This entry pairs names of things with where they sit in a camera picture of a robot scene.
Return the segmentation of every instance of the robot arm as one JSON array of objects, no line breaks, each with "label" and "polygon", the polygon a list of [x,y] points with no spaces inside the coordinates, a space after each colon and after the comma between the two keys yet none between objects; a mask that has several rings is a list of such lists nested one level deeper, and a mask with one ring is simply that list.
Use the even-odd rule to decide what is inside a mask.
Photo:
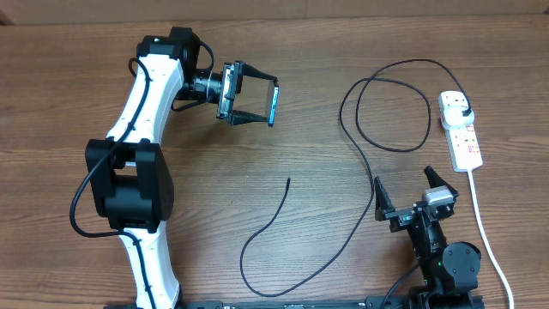
[{"label": "robot arm", "polygon": [[[141,258],[133,240],[120,235],[136,280],[136,303],[130,308],[172,309],[182,305],[181,288],[173,273],[166,239],[174,187],[160,149],[173,101],[197,100],[187,106],[216,103],[219,105],[217,118],[226,119],[232,125],[265,122],[272,126],[274,123],[278,101],[276,77],[239,61],[225,64],[221,74],[197,70],[200,45],[203,43],[190,28],[174,27],[169,37],[146,36],[137,46],[137,56],[149,74],[149,88],[132,131],[109,160],[101,160],[122,138],[142,100],[146,77],[141,66],[126,106],[106,139],[90,140],[86,147],[88,171],[96,168],[90,183],[98,214],[108,218],[111,228],[139,239],[142,248]],[[265,116],[233,109],[243,76],[269,80]],[[135,168],[136,176],[115,173],[125,167]]]}]

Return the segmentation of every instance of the extension cord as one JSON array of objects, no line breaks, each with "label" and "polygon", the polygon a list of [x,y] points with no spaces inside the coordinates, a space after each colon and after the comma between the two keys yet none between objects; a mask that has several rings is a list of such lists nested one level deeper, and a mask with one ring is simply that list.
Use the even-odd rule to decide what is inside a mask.
[{"label": "extension cord", "polygon": [[473,121],[474,114],[467,117],[462,116],[461,111],[467,108],[465,96],[459,91],[445,91],[438,96],[438,104],[440,106],[440,120],[446,132],[446,140],[448,141],[448,150],[452,167],[456,172],[467,172],[469,184],[471,187],[471,197],[473,199],[474,216],[476,217],[479,226],[480,236],[488,252],[488,256],[492,261],[494,268],[498,272],[502,283],[505,286],[505,291],[509,298],[509,308],[515,308],[513,293],[511,287],[505,278],[505,274],[499,267],[498,261],[494,257],[486,232],[480,218],[479,205],[477,201],[476,190],[474,188],[473,170],[482,166],[482,156],[480,154],[479,140],[474,130]]}]

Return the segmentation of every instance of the wooden surface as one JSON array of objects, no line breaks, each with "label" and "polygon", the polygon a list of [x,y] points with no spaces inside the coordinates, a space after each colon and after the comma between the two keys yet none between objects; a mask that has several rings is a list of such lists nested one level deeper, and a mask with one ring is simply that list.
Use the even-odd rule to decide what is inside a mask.
[{"label": "wooden surface", "polygon": [[[329,260],[370,194],[359,154],[338,125],[343,95],[385,64],[432,58],[454,71],[472,100],[485,161],[474,173],[480,208],[517,307],[546,307],[549,19],[543,15],[0,27],[0,307],[101,308],[134,299],[120,240],[77,235],[69,203],[86,173],[87,140],[105,136],[124,107],[136,44],[175,25],[193,27],[212,46],[216,70],[244,59],[281,81],[272,129],[230,127],[215,119],[215,106],[168,119],[162,146],[176,186],[168,239],[186,300],[265,300],[242,282],[238,258],[275,212],[288,176],[292,186],[279,218],[246,252],[249,281],[278,292]],[[200,66],[207,61],[202,56]],[[395,205],[407,207],[428,186],[422,169],[432,165],[462,194],[442,224],[448,241],[469,241],[486,253],[467,176],[452,171],[437,121],[437,96],[455,85],[429,64],[383,76],[422,89],[433,104],[433,126],[425,146],[411,154],[361,141],[374,175]],[[265,88],[244,80],[237,104],[260,112]],[[424,134],[425,104],[406,88],[372,84],[361,108],[363,129],[378,142],[409,147]],[[344,120],[353,127],[353,104]],[[108,229],[89,188],[77,219],[88,231]],[[390,233],[370,211],[332,266],[280,300],[384,294],[413,263],[407,234]],[[479,280],[475,294],[489,308],[505,307],[486,254]],[[418,284],[415,274],[399,293]]]},{"label": "wooden surface", "polygon": [[549,0],[0,0],[15,25],[541,14]]}]

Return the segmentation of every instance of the white cord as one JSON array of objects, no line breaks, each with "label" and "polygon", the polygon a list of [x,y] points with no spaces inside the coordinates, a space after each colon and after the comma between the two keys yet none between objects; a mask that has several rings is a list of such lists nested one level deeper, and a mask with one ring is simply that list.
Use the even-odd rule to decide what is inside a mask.
[{"label": "white cord", "polygon": [[471,170],[467,170],[467,175],[469,177],[469,185],[471,186],[471,197],[473,198],[474,216],[477,218],[477,224],[479,225],[480,236],[482,237],[482,241],[484,242],[486,251],[488,251],[488,256],[490,257],[492,264],[494,264],[494,268],[498,272],[498,275],[501,278],[501,282],[505,286],[505,291],[507,291],[507,297],[509,298],[509,309],[515,309],[515,301],[513,300],[513,292],[511,291],[511,286],[507,282],[504,272],[499,267],[498,261],[496,261],[496,257],[494,257],[490,244],[488,243],[488,238],[486,237],[484,227],[482,226],[482,220],[480,219],[480,212],[479,212],[479,203],[477,202],[477,192],[474,189],[473,172]]}]

